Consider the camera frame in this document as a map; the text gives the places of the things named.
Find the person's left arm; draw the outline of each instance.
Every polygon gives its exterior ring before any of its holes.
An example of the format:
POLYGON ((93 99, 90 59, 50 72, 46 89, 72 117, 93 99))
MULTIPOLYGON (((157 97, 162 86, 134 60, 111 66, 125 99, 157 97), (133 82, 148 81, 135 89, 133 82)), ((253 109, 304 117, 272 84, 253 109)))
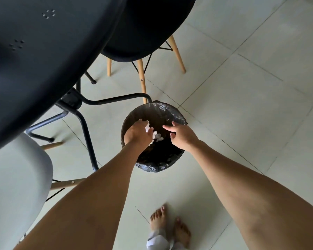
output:
POLYGON ((134 123, 120 153, 53 206, 14 250, 112 250, 134 164, 152 141, 146 125, 134 123))

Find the trash bag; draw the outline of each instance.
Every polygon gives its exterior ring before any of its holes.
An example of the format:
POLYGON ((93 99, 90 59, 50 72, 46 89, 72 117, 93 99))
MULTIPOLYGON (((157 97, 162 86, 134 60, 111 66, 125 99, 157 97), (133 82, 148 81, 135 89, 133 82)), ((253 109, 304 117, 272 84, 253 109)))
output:
POLYGON ((125 145, 124 134, 139 119, 149 121, 150 127, 153 127, 154 131, 160 133, 164 140, 154 141, 147 147, 139 155, 135 165, 144 171, 156 173, 169 168, 182 156, 184 150, 171 143, 171 132, 165 130, 162 126, 172 125, 172 121, 186 125, 187 121, 179 110, 170 104, 154 101, 140 105, 131 111, 124 120, 121 130, 122 147, 125 145))

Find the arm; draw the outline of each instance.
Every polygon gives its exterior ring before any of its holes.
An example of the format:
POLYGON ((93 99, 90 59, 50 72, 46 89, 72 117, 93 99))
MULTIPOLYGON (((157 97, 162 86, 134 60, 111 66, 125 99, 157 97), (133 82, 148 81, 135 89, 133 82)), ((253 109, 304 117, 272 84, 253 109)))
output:
POLYGON ((190 152, 237 224, 249 249, 313 249, 313 206, 276 181, 228 159, 188 126, 165 129, 190 152))
POLYGON ((134 164, 152 141, 146 125, 130 127, 120 153, 53 206, 15 250, 111 250, 134 164))

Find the person's left hand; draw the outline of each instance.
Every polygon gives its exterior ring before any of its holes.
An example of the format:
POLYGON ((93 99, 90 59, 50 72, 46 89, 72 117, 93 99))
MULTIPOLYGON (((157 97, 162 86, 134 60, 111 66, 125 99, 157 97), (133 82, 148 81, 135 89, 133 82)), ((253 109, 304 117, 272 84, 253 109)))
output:
POLYGON ((135 122, 125 133, 124 143, 134 143, 139 145, 143 150, 149 146, 152 142, 153 127, 151 127, 148 132, 146 132, 145 127, 147 126, 147 121, 142 121, 139 119, 135 122))

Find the round trash bin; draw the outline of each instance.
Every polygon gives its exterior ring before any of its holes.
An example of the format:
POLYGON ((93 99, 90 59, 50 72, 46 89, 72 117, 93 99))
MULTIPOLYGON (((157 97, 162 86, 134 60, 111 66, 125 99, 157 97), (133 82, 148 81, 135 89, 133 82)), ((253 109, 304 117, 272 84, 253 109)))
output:
POLYGON ((162 126, 172 125, 172 121, 186 125, 187 121, 179 110, 170 104, 154 101, 140 105, 131 111, 124 120, 121 130, 122 147, 125 145, 124 134, 139 119, 149 121, 150 127, 153 127, 154 131, 160 133, 164 139, 158 142, 155 140, 147 147, 139 155, 135 165, 144 171, 155 173, 169 168, 182 156, 184 150, 171 143, 171 132, 165 130, 162 126))

